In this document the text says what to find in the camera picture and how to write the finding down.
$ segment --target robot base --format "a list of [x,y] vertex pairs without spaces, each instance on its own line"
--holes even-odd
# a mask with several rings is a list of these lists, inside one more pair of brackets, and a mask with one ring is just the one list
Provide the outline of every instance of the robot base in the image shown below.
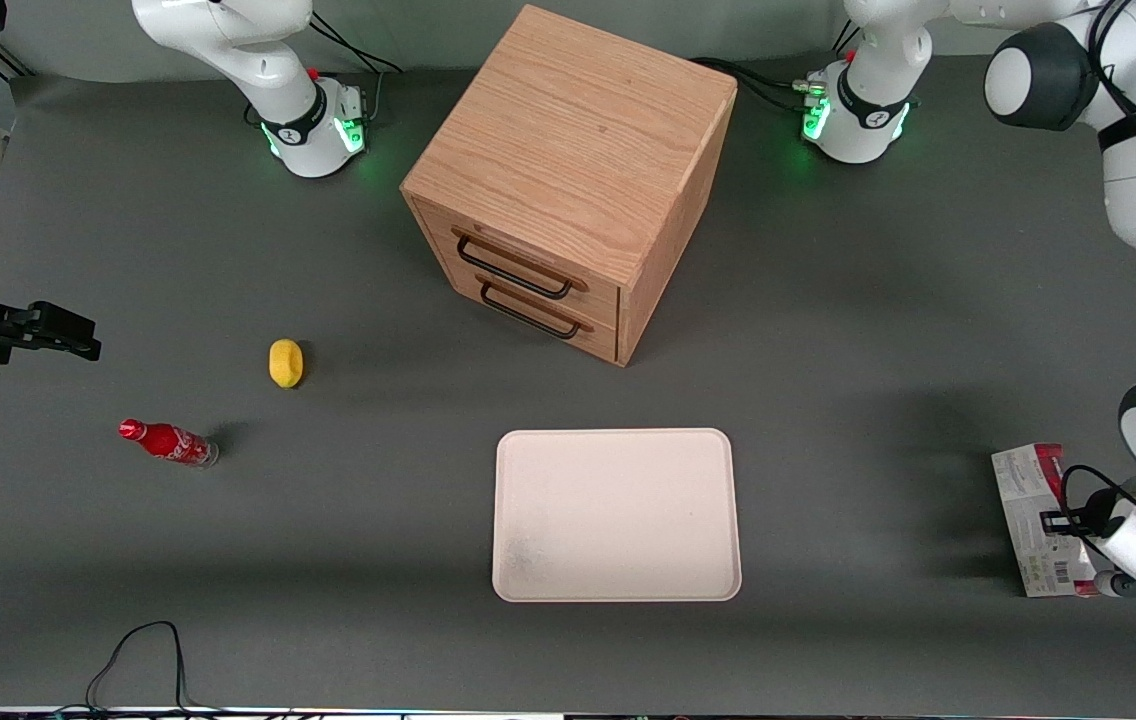
[[[820,70],[812,70],[807,78],[810,83],[820,83],[820,86],[836,87],[838,76],[846,68],[847,61],[837,60]],[[896,117],[883,114],[878,127],[866,128],[857,115],[843,104],[838,92],[825,90],[819,97],[809,95],[807,102],[809,111],[804,115],[804,128],[800,136],[842,164],[869,164],[878,159],[892,141],[901,137],[902,123],[910,111],[907,102]]]
[[270,151],[295,176],[320,178],[339,171],[350,158],[367,146],[364,94],[359,87],[341,85],[333,78],[319,78],[315,85],[327,97],[327,117],[300,145],[290,145],[262,126]]

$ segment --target white tray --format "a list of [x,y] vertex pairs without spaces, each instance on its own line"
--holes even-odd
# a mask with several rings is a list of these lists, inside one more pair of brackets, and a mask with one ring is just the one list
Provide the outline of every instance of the white tray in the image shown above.
[[501,598],[724,601],[740,587],[721,432],[516,430],[498,443],[492,589]]

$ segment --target drawer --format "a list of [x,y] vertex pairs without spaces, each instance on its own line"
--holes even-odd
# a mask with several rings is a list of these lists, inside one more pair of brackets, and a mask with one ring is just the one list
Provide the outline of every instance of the drawer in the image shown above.
[[573,318],[540,298],[528,295],[501,281],[468,273],[453,278],[453,287],[468,299],[519,320],[592,355],[617,361],[617,328],[591,319]]
[[617,327],[619,293],[612,283],[567,270],[556,259],[533,259],[513,251],[491,231],[440,206],[418,202],[418,209],[436,256],[454,283],[463,275],[484,273],[542,305],[560,305],[578,318]]

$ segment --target coca-cola bottle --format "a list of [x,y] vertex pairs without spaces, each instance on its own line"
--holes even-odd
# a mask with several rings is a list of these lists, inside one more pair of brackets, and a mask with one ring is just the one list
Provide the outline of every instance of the coca-cola bottle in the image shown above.
[[160,460],[170,460],[194,468],[210,468],[217,461],[217,443],[197,436],[167,422],[147,425],[140,420],[124,420],[119,424],[120,437],[145,447],[147,452]]

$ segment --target black handle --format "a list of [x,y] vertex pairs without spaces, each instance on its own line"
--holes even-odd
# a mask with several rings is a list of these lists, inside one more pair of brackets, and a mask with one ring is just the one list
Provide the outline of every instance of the black handle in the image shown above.
[[574,323],[571,328],[568,328],[567,330],[556,330],[548,324],[541,323],[540,320],[533,320],[529,316],[519,313],[519,311],[513,309],[513,307],[501,305],[500,302],[487,296],[487,291],[491,288],[492,283],[484,283],[484,287],[481,288],[481,300],[484,301],[484,305],[491,307],[491,309],[496,310],[499,313],[512,316],[512,318],[519,320],[519,323],[527,323],[532,325],[532,327],[549,334],[551,337],[558,337],[559,340],[573,340],[573,337],[577,336],[577,330],[580,330],[580,323]]
[[468,256],[466,254],[466,246],[469,245],[469,243],[471,243],[471,238],[465,235],[462,235],[462,240],[457,242],[457,253],[462,257],[462,260],[466,260],[467,263],[475,265],[476,268],[487,270],[487,273],[492,273],[501,279],[517,284],[517,286],[523,287],[523,290],[535,292],[537,295],[549,300],[563,300],[563,296],[568,295],[568,291],[573,290],[571,281],[565,281],[563,286],[559,290],[550,290],[541,287],[537,283],[527,282],[526,279],[519,277],[519,275],[508,273],[507,270],[498,268],[498,266],[493,263],[486,263],[486,261],[476,258],[476,256]]

